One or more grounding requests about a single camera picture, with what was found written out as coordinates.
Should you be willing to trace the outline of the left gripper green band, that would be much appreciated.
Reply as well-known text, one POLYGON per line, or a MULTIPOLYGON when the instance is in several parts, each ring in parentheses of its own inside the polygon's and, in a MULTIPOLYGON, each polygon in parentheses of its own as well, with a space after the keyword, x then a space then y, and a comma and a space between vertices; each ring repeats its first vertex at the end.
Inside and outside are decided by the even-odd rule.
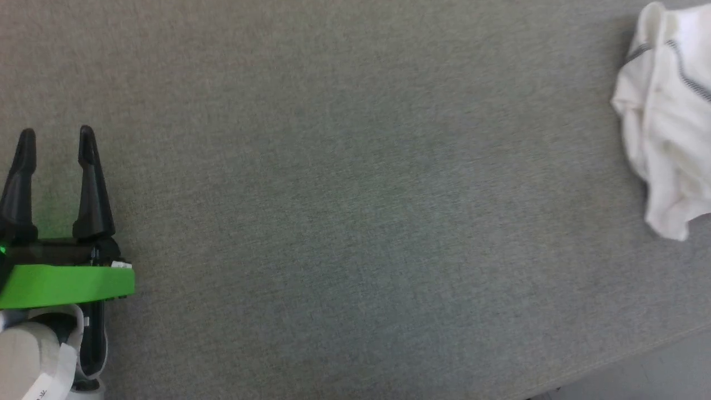
POLYGON ((118 243, 107 238, 116 228, 92 127, 79 129, 82 187, 73 224, 75 239, 35 241, 32 175, 36 157, 36 133, 26 128, 20 133, 0 196, 0 309, 82 304, 134 294, 132 264, 122 257, 118 243))

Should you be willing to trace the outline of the white garment with grey stitching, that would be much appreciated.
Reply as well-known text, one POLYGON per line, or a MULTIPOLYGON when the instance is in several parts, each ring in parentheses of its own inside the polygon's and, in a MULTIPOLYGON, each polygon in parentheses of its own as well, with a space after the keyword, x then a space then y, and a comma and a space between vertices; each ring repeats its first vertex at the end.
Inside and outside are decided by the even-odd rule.
POLYGON ((611 104, 647 183, 645 222, 686 240, 691 220, 711 214, 711 2, 642 9, 611 104))

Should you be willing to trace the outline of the grey fabric sofa surface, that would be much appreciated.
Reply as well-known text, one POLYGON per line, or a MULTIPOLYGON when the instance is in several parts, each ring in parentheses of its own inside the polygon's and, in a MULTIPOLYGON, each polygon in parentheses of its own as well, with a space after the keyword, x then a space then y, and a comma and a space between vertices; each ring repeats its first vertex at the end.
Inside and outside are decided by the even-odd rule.
POLYGON ((5 0, 0 190, 71 235, 96 132, 136 293, 107 400, 523 400, 711 325, 610 99, 648 0, 5 0))

